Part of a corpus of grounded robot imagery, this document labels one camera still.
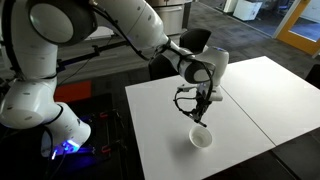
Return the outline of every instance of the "white bowl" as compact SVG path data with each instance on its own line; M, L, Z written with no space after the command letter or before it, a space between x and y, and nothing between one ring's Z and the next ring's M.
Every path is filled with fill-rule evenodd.
M189 139L197 148L205 148L212 143L212 136L207 128L195 126L189 131Z

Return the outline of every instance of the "wall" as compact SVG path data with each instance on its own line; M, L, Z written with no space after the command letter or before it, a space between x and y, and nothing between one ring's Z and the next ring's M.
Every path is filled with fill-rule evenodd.
M301 17L320 23L320 1L311 0L307 8L303 11Z

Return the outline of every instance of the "blue light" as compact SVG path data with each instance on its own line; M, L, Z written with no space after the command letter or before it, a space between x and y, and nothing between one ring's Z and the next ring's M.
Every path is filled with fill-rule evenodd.
M67 142L76 148L80 147L77 143L73 142L72 140L68 140Z

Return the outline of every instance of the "black cable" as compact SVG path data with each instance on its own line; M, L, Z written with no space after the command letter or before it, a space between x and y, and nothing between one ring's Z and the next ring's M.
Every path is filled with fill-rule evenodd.
M67 153L66 153L66 151L64 150L64 151L63 151L62 159L61 159L59 165L57 166L57 168L55 169L55 171L51 174L49 180L53 179L54 176L57 174L57 172L59 171L61 165L63 164L64 159L66 158L66 155L67 155Z
M185 100L195 100L195 99L197 99L196 97L194 97L194 98L186 98L186 97L180 97L180 98L176 98L176 100L178 101L178 100L180 100L180 99L185 99Z
M15 0L5 1L3 5L2 12L2 35L3 42L5 45L5 50L7 56L11 62L12 70L15 71L17 75L21 73L21 68L19 66L16 54L13 49L12 43L12 30L11 30L11 20L12 20L12 10L14 8Z
M124 32L121 30L121 28L118 26L117 22L112 19L112 17L108 14L108 12L103 8L100 7L99 5L93 6L93 10L99 14L100 16L104 17L107 19L121 34L121 36L129 43L131 48L134 50L134 52L139 55L143 60L149 61L151 58L147 58L142 54L141 51L139 51L132 43L131 41L127 38L127 36L124 34Z
M2 141L3 141L4 139L6 139L7 134L9 133L9 131L10 131L10 129L7 128L6 131L3 133L3 135L2 135L2 137L1 137L1 139L0 139L0 144L2 143Z
M71 65L71 64L74 64L74 63L78 63L80 61L84 61L84 60L87 60L87 59L90 59L90 58L94 58L94 57L100 56L100 52L102 52L102 51L109 50L109 49L116 48L116 47L120 47L120 46L127 46L127 45L128 45L127 41L122 41L122 42L117 42L117 43L113 43L113 44L110 44L110 45L108 43L107 45L104 45L104 46L101 46L101 47L93 46L94 50L95 50L95 52L93 52L93 53L89 53L89 54L85 54L85 55L82 55L82 56L74 57L74 58L71 58L71 59L59 61L58 62L57 72L59 73L61 71L64 71L65 70L65 66L68 66L68 65Z
M45 131L48 133L49 137L50 137L50 153L49 153L49 156L48 156L48 163L47 163L47 167L46 167L46 170L45 170L45 173L44 173L44 179L46 180L48 175L49 175L49 168L50 168L50 165L52 163L52 156L53 156L53 137L52 137L52 133L50 132L49 128L45 127Z
M111 39L112 39L112 36L110 37L110 39L109 39L109 41L107 42L107 45L106 45L106 46L108 46L108 44L110 43ZM65 78L63 81L61 81L61 82L58 84L58 86L61 86L66 80L68 80L68 79L72 78L73 76L75 76L82 68L84 68L84 67L88 64L88 62L89 62L92 58L88 59L76 72L74 72L74 73L71 74L69 77L67 77L67 78Z
M175 94L174 102L175 102L176 107L179 109L179 111L182 111L182 113L185 114L185 115L187 115L187 116L190 116L191 114L198 114L200 111L203 111L203 109L204 109L205 106L207 106L207 105L210 104L209 99L210 99L210 97L211 97L211 93L212 93L212 89L213 89L213 81L212 81L212 78L211 78L211 77L213 76L214 71L213 71L213 73L212 73L212 75L211 75L210 70L209 70L208 67L204 64L204 62L197 61L197 60L195 60L195 59L189 59L188 56L190 56L190 54L188 54L188 55L182 55L180 52L178 52L178 51L176 51L176 50L174 50L174 49L172 49L172 48L170 48L170 47L167 47L167 49L173 51L174 53L176 53L176 54L178 54L178 55L180 56L180 61L179 61L179 63L178 63L178 67L177 67L178 71L180 71L180 66L181 66L182 59L185 58L186 61L194 62L194 63L200 63L200 64L204 67L204 69L205 69L205 71L206 71L206 73L207 73L207 75L208 75L208 77L209 77L210 85L209 85L208 93L206 94L206 97L205 97L204 101L201 102L199 106L197 105L197 107L196 107L195 109L193 109L193 110L191 110L191 111L185 111L185 110L183 110L182 108L180 108L180 106L179 106L179 104L178 104L177 95L178 95L181 91L177 91L177 93ZM204 127L206 127L206 125L203 124L203 123L201 123L200 121L201 121L201 117L200 117L200 119L195 120L196 123L200 123L201 125L203 125Z

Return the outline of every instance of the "white cabinet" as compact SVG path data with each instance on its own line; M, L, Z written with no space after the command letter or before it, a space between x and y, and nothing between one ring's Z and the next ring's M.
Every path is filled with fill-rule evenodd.
M184 5L155 7L153 9L161 18L166 35L182 32Z
M234 12L237 3L238 3L238 0L227 0L224 5L223 12L225 13Z
M239 0L233 16L243 21L254 20L259 12L262 2Z

